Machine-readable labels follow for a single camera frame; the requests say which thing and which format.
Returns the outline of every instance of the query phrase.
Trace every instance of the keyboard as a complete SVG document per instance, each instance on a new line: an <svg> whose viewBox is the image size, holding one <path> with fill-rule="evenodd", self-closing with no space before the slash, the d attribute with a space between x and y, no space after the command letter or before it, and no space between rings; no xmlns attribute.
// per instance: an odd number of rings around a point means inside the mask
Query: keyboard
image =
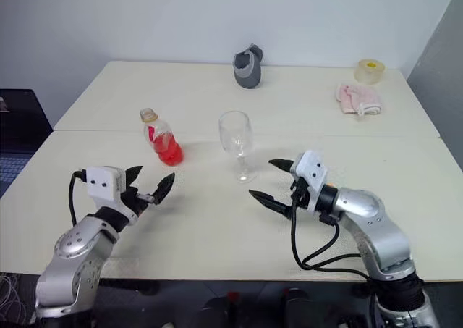
<svg viewBox="0 0 463 328"><path fill-rule="evenodd" d="M16 156L0 156L0 182L11 183L24 169L29 158Z"/></svg>

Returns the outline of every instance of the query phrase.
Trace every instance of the white wall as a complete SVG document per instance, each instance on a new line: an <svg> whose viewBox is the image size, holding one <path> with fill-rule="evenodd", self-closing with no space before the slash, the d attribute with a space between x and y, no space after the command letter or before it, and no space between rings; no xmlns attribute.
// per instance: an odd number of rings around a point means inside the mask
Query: white wall
<svg viewBox="0 0 463 328"><path fill-rule="evenodd" d="M0 87L33 88L54 125L112 59L228 63L254 42L266 64L408 76L449 1L0 0Z"/></svg>

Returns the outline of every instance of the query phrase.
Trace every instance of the pink cloth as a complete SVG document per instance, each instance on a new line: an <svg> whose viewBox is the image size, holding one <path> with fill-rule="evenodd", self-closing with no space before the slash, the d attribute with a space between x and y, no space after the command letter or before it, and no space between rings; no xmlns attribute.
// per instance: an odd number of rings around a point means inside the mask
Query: pink cloth
<svg viewBox="0 0 463 328"><path fill-rule="evenodd" d="M336 100L341 102L344 113L381 113L381 101L375 89L366 85L341 84L336 90Z"/></svg>

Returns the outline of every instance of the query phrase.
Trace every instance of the red liquid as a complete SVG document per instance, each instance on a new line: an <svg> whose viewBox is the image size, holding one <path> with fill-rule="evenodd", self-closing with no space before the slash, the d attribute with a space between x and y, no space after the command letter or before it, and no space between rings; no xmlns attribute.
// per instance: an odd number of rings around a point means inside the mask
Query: red liquid
<svg viewBox="0 0 463 328"><path fill-rule="evenodd" d="M167 165L174 166L182 162L183 151L171 133L156 136L153 145L159 159Z"/></svg>

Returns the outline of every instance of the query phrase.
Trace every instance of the white table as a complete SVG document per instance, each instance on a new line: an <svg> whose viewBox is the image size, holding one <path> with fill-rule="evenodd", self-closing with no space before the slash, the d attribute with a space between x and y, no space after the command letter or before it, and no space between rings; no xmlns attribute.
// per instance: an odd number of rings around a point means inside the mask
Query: white table
<svg viewBox="0 0 463 328"><path fill-rule="evenodd" d="M264 67L258 88L237 85L230 64L110 62L56 124L55 130L140 132L138 112L153 108L176 135L215 140L224 111L247 112L256 134L438 137L398 70L374 86L383 113L343 115L334 98L340 82L357 83L354 69Z"/></svg>
<svg viewBox="0 0 463 328"><path fill-rule="evenodd" d="M419 275L426 280L462 280L461 192L463 174L439 138L256 136L259 176L234 181L230 159L217 140L188 142L180 166L164 166L140 132L54 132L0 200L0 270L40 274L56 239L71 226L67 205L70 175L80 167L144 165L135 182L151 192L175 171L171 194L121 234L104 277L142 279L359 279L350 274L299 270L292 258L287 220L263 208L247 190L263 190L289 202L291 177L268 159L294 158L319 150L329 180L380 196L388 215L408 235ZM76 183L77 218L95 212ZM333 234L314 217L299 213L301 256ZM347 232L326 257L355 252ZM363 269L359 259L340 266Z"/></svg>

